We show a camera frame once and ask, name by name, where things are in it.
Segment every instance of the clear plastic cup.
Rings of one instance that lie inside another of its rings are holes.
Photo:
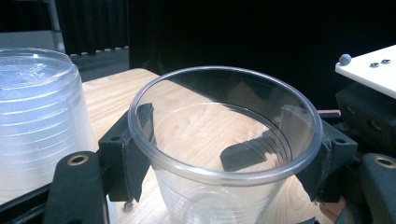
[[[46,49],[0,49],[0,203],[48,184],[57,161],[94,150],[70,58]]]
[[[318,113],[300,92],[233,67],[194,67],[151,81],[134,98],[128,122],[172,223],[260,223],[322,141]]]

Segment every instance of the wooden table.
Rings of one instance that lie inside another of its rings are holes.
[[[94,135],[99,140],[129,108],[136,93],[157,75],[143,69],[83,83]],[[171,223],[156,177],[150,168],[143,183],[140,203],[134,203],[130,212],[122,210],[117,203],[119,223]],[[270,205],[264,223],[298,223],[316,217],[320,223],[331,223],[311,203],[295,176],[290,177]]]

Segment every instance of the cup rim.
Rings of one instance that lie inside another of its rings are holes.
[[[152,145],[150,141],[146,139],[146,137],[142,133],[142,130],[140,129],[138,117],[136,115],[140,99],[145,94],[145,92],[148,91],[148,89],[150,89],[155,84],[168,79],[169,77],[175,77],[184,73],[204,70],[228,70],[234,72],[241,72],[256,77],[262,77],[292,92],[295,96],[297,96],[297,98],[304,102],[304,105],[306,106],[309,114],[312,116],[313,119],[314,134],[312,141],[307,147],[307,150],[305,150],[300,156],[293,159],[292,161],[289,161],[276,168],[249,173],[231,173],[208,170],[202,167],[195,167],[185,162],[178,161],[161,152],[158,148]],[[282,179],[286,179],[291,175],[297,174],[315,158],[320,149],[320,145],[323,139],[323,129],[319,114],[312,105],[312,103],[302,93],[294,89],[291,85],[275,77],[270,77],[256,71],[231,66],[209,65],[190,67],[176,70],[174,72],[155,78],[147,85],[145,85],[133,99],[128,111],[128,124],[134,142],[139,147],[139,149],[142,150],[144,154],[146,154],[151,162],[160,165],[162,168],[169,172],[183,176],[188,179],[193,179],[197,182],[205,183],[208,185],[222,185],[228,187],[247,187],[269,184]]]
[[[3,57],[2,53],[3,54],[9,53],[10,54],[9,56],[12,55],[13,57],[24,56],[26,58],[34,58],[34,57],[40,55],[41,58],[43,58],[43,56],[45,56],[45,58],[49,58],[52,60],[58,60],[58,61],[70,64],[68,69],[61,70],[61,71],[59,71],[59,73],[56,73],[50,77],[45,77],[40,80],[29,81],[26,83],[7,84],[6,86],[0,86],[0,90],[3,90],[3,91],[32,88],[32,87],[38,87],[38,86],[50,84],[50,83],[55,82],[59,78],[63,77],[64,75],[69,74],[70,72],[74,72],[74,73],[78,72],[77,67],[73,64],[73,62],[71,61],[71,58],[68,55],[58,52],[58,51],[55,51],[55,50],[35,49],[35,48],[4,48],[4,49],[0,49],[0,59]]]

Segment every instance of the bolt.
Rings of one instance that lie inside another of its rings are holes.
[[[132,209],[134,208],[134,203],[133,200],[126,202],[122,208],[122,211],[124,213],[130,213],[132,211]]]
[[[355,115],[355,111],[353,111],[353,109],[350,108],[350,106],[347,106],[347,107],[346,107],[346,110],[347,110],[349,113]]]
[[[379,63],[370,63],[370,67],[378,67]]]
[[[382,64],[388,64],[390,62],[391,62],[391,60],[389,60],[389,59],[384,59],[381,61]]]

